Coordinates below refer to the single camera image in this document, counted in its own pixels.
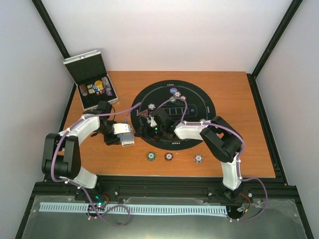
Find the green poker chip stack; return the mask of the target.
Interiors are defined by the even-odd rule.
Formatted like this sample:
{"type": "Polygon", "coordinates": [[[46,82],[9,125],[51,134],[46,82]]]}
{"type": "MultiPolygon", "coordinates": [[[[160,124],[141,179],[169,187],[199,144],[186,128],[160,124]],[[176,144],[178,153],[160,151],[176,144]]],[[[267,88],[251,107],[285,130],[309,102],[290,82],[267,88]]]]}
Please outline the green poker chip stack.
{"type": "Polygon", "coordinates": [[[155,159],[156,159],[156,154],[154,152],[147,153],[147,160],[148,161],[154,161],[155,159]]]}

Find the blue poker chip stack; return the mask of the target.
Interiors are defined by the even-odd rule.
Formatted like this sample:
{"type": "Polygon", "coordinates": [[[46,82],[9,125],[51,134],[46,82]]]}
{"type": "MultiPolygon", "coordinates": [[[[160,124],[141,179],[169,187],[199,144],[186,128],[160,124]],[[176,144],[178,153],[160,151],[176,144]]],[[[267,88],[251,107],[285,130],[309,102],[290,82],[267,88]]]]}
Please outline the blue poker chip stack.
{"type": "Polygon", "coordinates": [[[201,163],[203,161],[203,156],[200,154],[197,154],[194,156],[194,162],[195,163],[201,163]]]}

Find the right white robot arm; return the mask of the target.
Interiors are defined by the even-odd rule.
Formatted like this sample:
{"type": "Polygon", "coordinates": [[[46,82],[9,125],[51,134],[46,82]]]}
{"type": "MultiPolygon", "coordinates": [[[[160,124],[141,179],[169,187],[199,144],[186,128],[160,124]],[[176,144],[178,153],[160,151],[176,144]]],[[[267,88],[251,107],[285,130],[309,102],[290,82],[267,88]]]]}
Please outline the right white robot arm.
{"type": "Polygon", "coordinates": [[[240,156],[245,148],[241,135],[223,118],[198,122],[171,118],[163,108],[147,109],[132,115],[135,136],[162,149],[191,148],[204,142],[212,155],[221,163],[224,197],[233,201],[240,194],[242,175],[240,156]]]}

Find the brown poker chip stack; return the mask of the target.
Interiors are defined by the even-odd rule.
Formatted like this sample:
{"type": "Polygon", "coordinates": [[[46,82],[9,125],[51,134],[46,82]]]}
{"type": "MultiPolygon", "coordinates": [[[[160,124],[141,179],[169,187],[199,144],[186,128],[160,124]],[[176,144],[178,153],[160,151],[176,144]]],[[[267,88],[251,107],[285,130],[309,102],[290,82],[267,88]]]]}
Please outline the brown poker chip stack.
{"type": "Polygon", "coordinates": [[[173,154],[168,152],[168,153],[165,154],[164,158],[165,158],[166,161],[172,161],[173,154]]]}

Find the red triangular all-in button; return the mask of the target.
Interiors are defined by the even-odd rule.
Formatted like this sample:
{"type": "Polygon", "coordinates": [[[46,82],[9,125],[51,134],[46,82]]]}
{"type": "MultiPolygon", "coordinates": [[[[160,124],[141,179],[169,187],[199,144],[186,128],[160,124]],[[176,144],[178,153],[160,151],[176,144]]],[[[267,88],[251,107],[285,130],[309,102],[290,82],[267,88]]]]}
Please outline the red triangular all-in button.
{"type": "Polygon", "coordinates": [[[149,110],[146,109],[144,111],[139,112],[138,116],[147,119],[149,116],[149,110]]]}

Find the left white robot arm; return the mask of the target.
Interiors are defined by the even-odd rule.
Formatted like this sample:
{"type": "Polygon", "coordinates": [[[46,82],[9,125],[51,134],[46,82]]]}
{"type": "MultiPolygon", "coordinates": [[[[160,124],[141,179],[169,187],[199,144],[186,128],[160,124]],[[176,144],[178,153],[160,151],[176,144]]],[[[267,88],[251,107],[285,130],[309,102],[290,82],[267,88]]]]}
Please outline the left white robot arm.
{"type": "Polygon", "coordinates": [[[86,110],[72,126],[59,133],[50,133],[44,142],[42,172],[50,175],[55,182],[73,183],[86,188],[86,194],[92,200],[103,197],[104,188],[97,184],[96,174],[82,166],[80,144],[88,137],[103,136],[106,145],[118,145],[120,139],[114,134],[114,116],[112,105],[100,101],[94,110],[86,110]]]}

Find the purple small blind button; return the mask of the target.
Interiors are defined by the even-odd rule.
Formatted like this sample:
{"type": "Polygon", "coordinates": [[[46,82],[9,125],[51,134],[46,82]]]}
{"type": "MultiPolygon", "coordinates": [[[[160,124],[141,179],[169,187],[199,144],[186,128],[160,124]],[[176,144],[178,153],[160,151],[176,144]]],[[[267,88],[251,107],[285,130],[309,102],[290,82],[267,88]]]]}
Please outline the purple small blind button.
{"type": "Polygon", "coordinates": [[[169,92],[171,94],[175,94],[176,92],[178,92],[177,88],[170,88],[169,92]]]}

